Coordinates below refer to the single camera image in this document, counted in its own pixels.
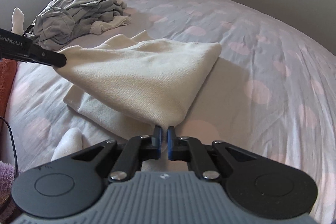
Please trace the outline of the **white sock foot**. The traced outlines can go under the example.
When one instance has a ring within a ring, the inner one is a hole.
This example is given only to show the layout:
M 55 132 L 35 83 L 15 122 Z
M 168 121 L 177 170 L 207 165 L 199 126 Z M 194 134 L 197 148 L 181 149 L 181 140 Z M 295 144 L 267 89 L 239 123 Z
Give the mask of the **white sock foot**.
M 69 129 L 54 150 L 51 161 L 68 156 L 83 149 L 83 135 L 79 128 Z
M 13 10 L 12 14 L 12 28 L 11 32 L 17 35 L 23 35 L 24 34 L 24 29 L 23 29 L 23 24 L 25 21 L 25 15 L 24 13 L 20 10 L 20 8 L 16 7 Z

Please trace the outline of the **white sock left foot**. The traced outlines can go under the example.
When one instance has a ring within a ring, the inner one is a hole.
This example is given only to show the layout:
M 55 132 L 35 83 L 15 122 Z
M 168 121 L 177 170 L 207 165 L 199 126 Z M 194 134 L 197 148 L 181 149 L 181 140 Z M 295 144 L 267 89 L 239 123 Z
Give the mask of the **white sock left foot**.
M 25 15 L 24 13 L 20 10 L 20 8 L 16 7 L 13 10 L 12 14 L 12 28 L 11 32 L 17 35 L 23 35 L 24 34 L 24 29 L 23 29 L 23 24 L 25 21 Z

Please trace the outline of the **white ribbed garment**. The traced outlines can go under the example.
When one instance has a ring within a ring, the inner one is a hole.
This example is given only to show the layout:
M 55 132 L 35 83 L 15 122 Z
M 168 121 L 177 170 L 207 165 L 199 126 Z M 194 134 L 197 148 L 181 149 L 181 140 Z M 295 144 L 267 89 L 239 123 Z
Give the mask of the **white ribbed garment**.
M 101 35 L 103 32 L 118 28 L 120 26 L 127 26 L 131 23 L 130 16 L 115 16 L 112 21 L 103 22 L 95 21 L 90 28 L 90 34 Z

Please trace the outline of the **red fleece trouser leg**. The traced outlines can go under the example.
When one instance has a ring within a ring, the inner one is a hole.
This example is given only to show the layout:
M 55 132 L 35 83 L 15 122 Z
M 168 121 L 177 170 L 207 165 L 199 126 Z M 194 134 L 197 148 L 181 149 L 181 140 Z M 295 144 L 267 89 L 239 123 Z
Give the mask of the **red fleece trouser leg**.
M 0 114 L 4 117 L 14 77 L 17 72 L 17 62 L 14 60 L 2 59 L 0 67 Z

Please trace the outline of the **white sock right foot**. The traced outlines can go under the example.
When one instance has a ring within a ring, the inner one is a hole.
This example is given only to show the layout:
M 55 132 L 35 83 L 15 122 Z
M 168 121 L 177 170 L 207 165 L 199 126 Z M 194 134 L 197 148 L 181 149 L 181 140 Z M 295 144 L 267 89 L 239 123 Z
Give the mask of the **white sock right foot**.
M 69 129 L 54 150 L 51 161 L 68 156 L 83 149 L 83 135 L 79 128 Z

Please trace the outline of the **cream knit sweater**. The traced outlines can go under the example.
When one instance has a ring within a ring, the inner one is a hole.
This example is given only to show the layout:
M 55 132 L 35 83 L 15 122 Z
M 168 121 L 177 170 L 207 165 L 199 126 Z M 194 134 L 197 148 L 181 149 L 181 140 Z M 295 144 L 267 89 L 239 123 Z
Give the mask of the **cream knit sweater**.
M 70 108 L 130 139 L 180 124 L 221 51 L 219 43 L 120 34 L 94 48 L 66 48 L 57 73 L 72 84 L 64 97 Z

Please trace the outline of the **pink polka dot bed sheet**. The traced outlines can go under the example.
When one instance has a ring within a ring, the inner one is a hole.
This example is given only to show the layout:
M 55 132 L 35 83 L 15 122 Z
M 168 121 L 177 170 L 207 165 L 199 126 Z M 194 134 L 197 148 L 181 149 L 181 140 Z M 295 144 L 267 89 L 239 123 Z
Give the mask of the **pink polka dot bed sheet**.
M 313 39 L 229 0 L 123 0 L 131 23 L 68 46 L 94 48 L 116 35 L 219 43 L 222 51 L 176 126 L 179 136 L 222 140 L 303 170 L 318 186 L 311 216 L 335 220 L 335 56 Z M 19 63 L 1 133 L 1 159 L 20 171 L 49 162 L 79 128 L 83 148 L 121 138 L 77 113 L 58 68 Z

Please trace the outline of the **grey crumpled garment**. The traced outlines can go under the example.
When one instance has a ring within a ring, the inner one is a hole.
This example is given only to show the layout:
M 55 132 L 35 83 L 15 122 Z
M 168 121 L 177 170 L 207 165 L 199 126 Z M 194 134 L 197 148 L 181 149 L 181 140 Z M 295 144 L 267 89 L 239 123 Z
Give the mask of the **grey crumpled garment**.
M 88 35 L 94 22 L 123 16 L 123 0 L 52 0 L 35 17 L 25 37 L 44 49 L 58 51 L 72 40 Z

